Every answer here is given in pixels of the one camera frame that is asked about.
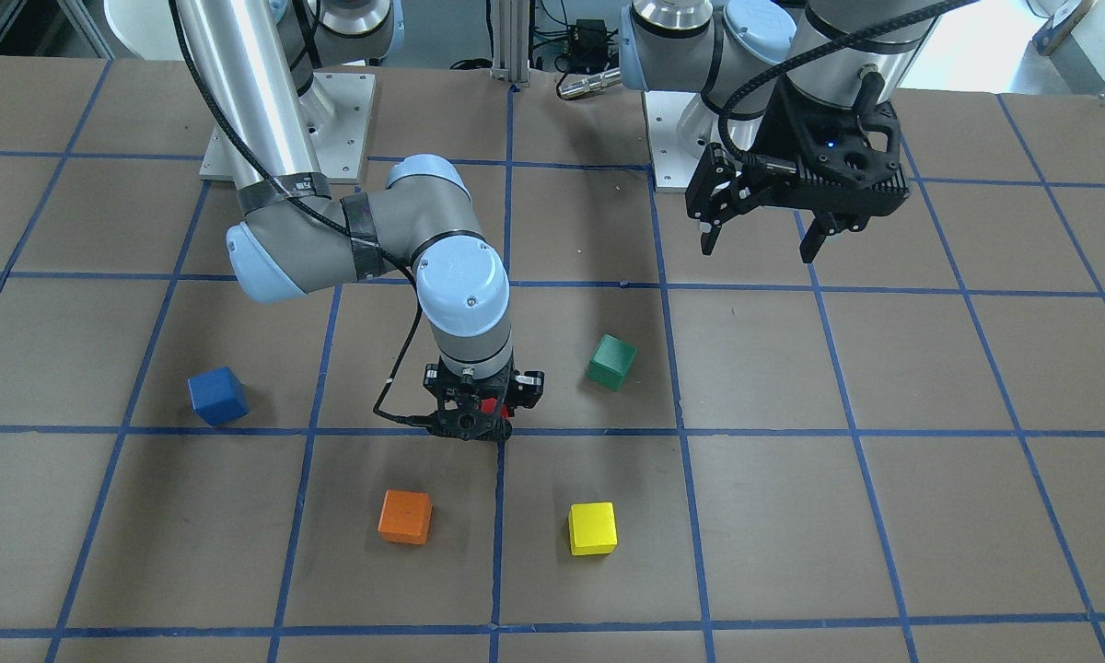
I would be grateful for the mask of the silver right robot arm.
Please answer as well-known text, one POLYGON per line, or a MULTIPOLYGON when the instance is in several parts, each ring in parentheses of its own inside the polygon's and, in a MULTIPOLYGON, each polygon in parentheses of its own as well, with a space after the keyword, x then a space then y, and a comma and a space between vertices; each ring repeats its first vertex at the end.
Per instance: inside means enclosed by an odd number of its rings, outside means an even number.
POLYGON ((334 190, 358 181, 376 86, 338 66, 394 48, 400 3, 170 1, 169 13, 215 122, 202 175, 236 189, 242 218, 225 245, 242 290, 272 303, 398 270, 435 337, 423 383, 436 410, 389 420, 507 440, 515 410, 539 402, 544 375, 515 370, 509 277, 469 186, 422 154, 394 164, 383 189, 334 190))

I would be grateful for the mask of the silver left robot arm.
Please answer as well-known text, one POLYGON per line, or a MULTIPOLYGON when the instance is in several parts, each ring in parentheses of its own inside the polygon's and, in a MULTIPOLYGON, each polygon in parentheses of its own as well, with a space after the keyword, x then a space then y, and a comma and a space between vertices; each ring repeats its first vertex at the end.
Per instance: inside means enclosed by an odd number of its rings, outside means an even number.
POLYGON ((682 185, 703 253, 759 207, 806 210, 799 252, 909 197, 894 90, 956 1, 635 1, 617 32, 628 88, 690 93, 682 185))

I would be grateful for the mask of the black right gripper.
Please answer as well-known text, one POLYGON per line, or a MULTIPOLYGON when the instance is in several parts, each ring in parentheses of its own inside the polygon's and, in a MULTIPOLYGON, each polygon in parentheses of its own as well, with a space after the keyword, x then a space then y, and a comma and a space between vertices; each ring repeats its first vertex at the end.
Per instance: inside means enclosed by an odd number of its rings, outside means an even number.
POLYGON ((511 418, 482 413, 482 399, 505 401, 511 415, 518 408, 532 410, 541 398, 544 379, 543 372, 519 373, 511 364, 488 378, 476 378, 469 370, 453 373, 443 364, 427 365, 424 387, 435 396, 438 410, 423 415, 422 428, 432 436, 506 441, 512 434, 511 418))

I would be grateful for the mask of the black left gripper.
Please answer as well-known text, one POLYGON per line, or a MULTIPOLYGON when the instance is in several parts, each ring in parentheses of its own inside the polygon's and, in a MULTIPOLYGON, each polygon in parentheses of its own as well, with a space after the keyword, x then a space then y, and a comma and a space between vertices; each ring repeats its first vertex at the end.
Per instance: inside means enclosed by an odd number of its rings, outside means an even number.
POLYGON ((751 154, 733 157, 720 143, 699 156, 684 202, 699 224, 699 248, 712 255, 720 229, 760 206, 814 211, 799 245, 814 262, 827 238, 861 232, 869 217, 890 215, 911 196, 901 169, 901 123, 880 99, 884 78, 856 78, 846 109, 806 96, 777 81, 751 154), (792 173, 764 171, 768 157, 794 165, 792 173))

